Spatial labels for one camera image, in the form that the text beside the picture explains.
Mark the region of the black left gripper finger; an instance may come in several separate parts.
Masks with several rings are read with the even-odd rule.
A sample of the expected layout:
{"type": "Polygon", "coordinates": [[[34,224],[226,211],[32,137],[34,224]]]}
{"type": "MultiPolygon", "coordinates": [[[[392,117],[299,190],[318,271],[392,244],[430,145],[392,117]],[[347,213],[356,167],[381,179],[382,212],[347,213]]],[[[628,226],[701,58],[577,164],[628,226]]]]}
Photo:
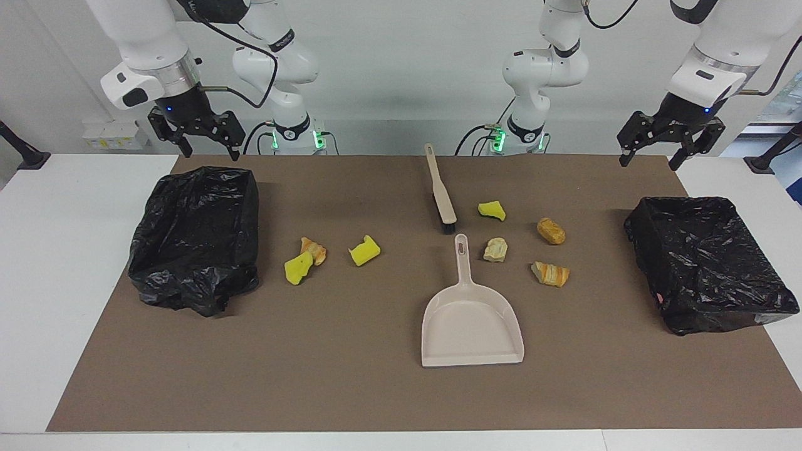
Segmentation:
{"type": "Polygon", "coordinates": [[[691,134],[687,126],[679,125],[679,128],[682,129],[682,133],[679,136],[680,148],[669,160],[669,168],[674,172],[689,158],[708,154],[726,129],[726,126],[721,120],[711,120],[704,125],[699,137],[696,139],[693,138],[693,134],[691,134]]]}
{"type": "Polygon", "coordinates": [[[639,149],[656,142],[656,137],[662,133],[658,125],[654,117],[646,115],[642,111],[634,111],[630,115],[618,132],[618,143],[621,149],[619,163],[622,167],[630,165],[639,149]]]}

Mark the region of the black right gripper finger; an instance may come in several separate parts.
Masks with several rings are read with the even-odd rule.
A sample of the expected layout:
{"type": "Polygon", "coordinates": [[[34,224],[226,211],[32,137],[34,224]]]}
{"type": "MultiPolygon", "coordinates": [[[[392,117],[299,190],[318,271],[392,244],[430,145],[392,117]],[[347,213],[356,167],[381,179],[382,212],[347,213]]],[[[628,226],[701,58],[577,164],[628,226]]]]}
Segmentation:
{"type": "Polygon", "coordinates": [[[178,146],[180,153],[185,158],[192,156],[192,146],[184,137],[184,132],[182,131],[181,127],[178,127],[175,130],[171,128],[171,125],[164,116],[163,111],[160,111],[159,108],[152,108],[148,114],[148,120],[158,140],[169,141],[173,145],[178,146]]]}
{"type": "Polygon", "coordinates": [[[213,140],[226,148],[231,160],[237,162],[241,156],[239,148],[246,134],[234,111],[213,115],[213,140]]]}

